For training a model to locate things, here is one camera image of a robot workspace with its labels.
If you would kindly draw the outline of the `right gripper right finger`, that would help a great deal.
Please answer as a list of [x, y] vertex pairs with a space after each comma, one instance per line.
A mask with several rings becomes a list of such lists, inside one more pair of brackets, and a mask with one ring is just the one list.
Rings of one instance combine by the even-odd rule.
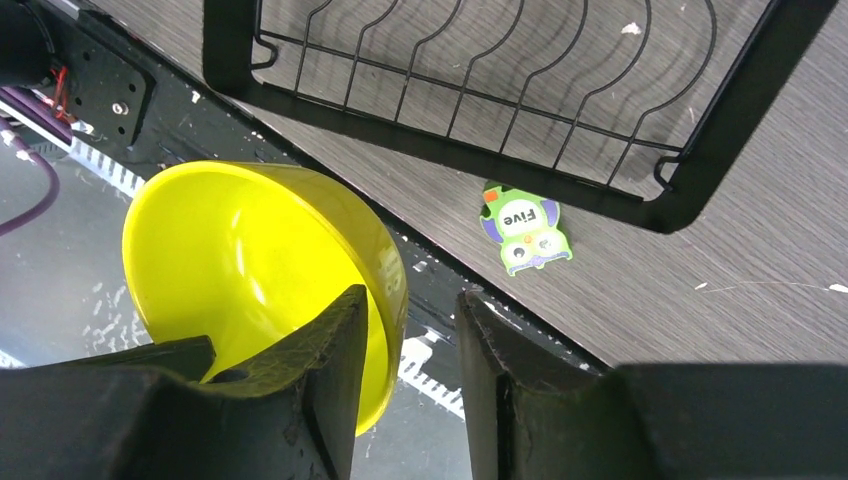
[[601, 375], [456, 305], [476, 479], [843, 479], [847, 369], [631, 363]]

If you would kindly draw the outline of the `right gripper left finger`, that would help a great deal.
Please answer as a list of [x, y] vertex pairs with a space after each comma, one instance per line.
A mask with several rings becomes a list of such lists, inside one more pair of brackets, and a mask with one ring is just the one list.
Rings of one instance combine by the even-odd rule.
[[346, 479], [367, 292], [202, 382], [197, 336], [1, 373], [5, 479]]

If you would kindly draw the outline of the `yellow green bowl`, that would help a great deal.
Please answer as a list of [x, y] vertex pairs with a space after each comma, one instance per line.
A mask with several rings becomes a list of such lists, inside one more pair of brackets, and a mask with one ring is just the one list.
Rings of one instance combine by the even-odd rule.
[[357, 432], [387, 409], [407, 323], [404, 262], [376, 213], [338, 181], [283, 164], [170, 167], [135, 194], [122, 258], [153, 341], [211, 339], [205, 381], [306, 325], [348, 287], [365, 286]]

